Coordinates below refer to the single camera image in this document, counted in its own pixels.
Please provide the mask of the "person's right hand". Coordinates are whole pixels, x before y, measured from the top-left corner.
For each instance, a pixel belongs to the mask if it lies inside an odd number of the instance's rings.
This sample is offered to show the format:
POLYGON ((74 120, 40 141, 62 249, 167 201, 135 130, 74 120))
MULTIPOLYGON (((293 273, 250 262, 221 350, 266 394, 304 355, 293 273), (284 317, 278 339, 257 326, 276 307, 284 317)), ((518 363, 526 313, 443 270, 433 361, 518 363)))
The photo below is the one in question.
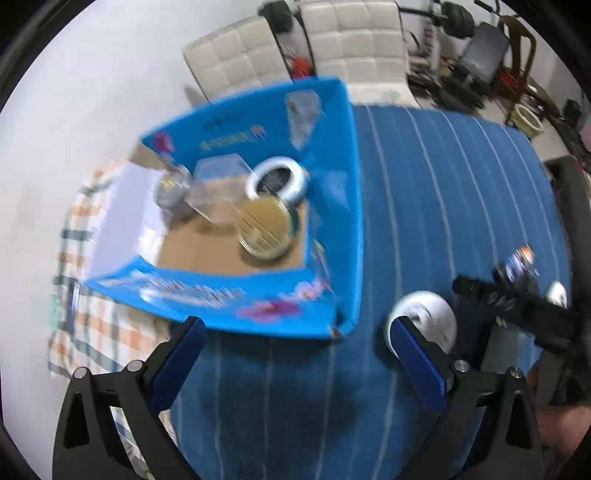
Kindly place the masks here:
POLYGON ((590 478, 590 403, 535 408, 544 479, 590 478))

